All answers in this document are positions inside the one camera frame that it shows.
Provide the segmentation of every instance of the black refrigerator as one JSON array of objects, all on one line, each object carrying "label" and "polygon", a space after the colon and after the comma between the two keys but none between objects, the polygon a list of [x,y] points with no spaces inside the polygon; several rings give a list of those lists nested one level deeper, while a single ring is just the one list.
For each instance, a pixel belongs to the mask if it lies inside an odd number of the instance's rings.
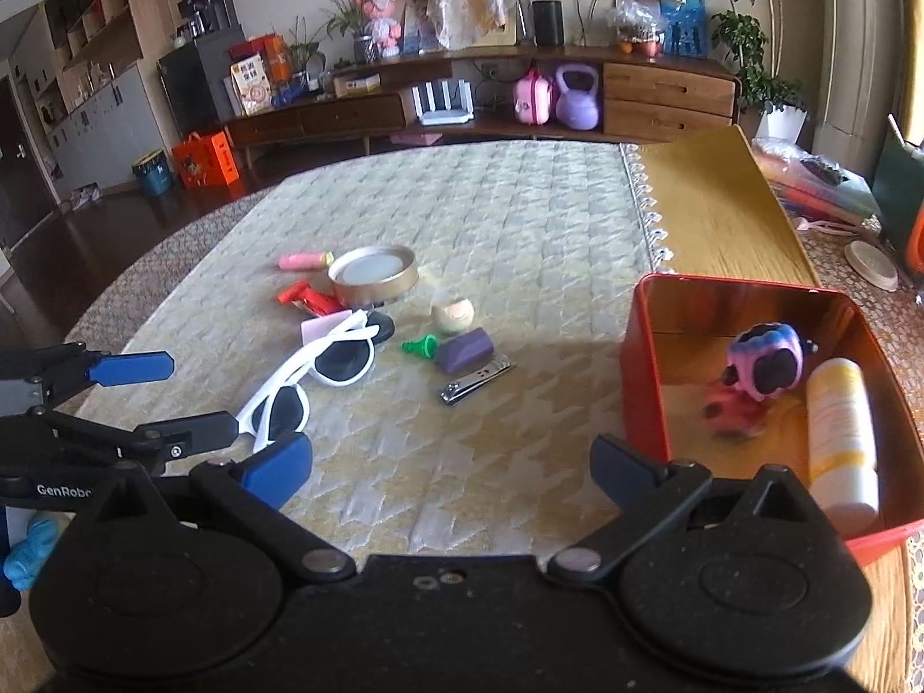
[{"label": "black refrigerator", "polygon": [[157,67],[183,137],[215,133],[234,119],[225,78],[231,74],[228,50],[244,41],[239,27],[198,36],[157,61]]}]

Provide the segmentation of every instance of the trash bin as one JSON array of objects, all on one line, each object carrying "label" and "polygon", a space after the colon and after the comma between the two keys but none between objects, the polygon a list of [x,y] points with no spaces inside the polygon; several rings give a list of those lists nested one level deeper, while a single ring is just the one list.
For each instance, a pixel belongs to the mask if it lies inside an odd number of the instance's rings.
[{"label": "trash bin", "polygon": [[163,195],[174,185],[173,173],[163,150],[142,156],[131,165],[132,173],[141,182],[141,188],[149,196]]}]

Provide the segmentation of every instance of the pink toy suitcase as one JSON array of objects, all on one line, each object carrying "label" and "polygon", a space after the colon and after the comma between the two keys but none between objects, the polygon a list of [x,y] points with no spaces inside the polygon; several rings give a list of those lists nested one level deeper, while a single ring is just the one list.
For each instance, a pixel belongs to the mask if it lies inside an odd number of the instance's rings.
[{"label": "pink toy suitcase", "polygon": [[546,124],[552,114],[552,84],[535,68],[516,81],[514,111],[523,124]]}]

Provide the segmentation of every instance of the plastic bag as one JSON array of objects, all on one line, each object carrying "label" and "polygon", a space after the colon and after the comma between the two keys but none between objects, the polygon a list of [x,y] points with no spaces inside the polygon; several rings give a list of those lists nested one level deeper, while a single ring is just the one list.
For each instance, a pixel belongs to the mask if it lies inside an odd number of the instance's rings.
[{"label": "plastic bag", "polygon": [[638,51],[656,57],[664,50],[664,18],[658,0],[613,0],[606,22],[616,31],[624,53]]},{"label": "plastic bag", "polygon": [[870,186],[859,174],[787,140],[758,137],[751,147],[781,202],[851,224],[879,215]]}]

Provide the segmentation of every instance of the white sunglasses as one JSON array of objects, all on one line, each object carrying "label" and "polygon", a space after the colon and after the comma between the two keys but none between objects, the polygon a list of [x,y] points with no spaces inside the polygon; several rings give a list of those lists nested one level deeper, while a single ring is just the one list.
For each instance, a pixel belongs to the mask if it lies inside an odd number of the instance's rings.
[{"label": "white sunglasses", "polygon": [[304,376],[311,375],[323,385],[343,388],[358,381],[372,367],[375,356],[372,339],[378,335],[379,326],[367,326],[368,316],[363,310],[338,316],[344,319],[293,353],[240,410],[237,428],[241,434],[253,435],[254,453],[284,433],[301,433],[308,424],[311,407],[299,385]]}]

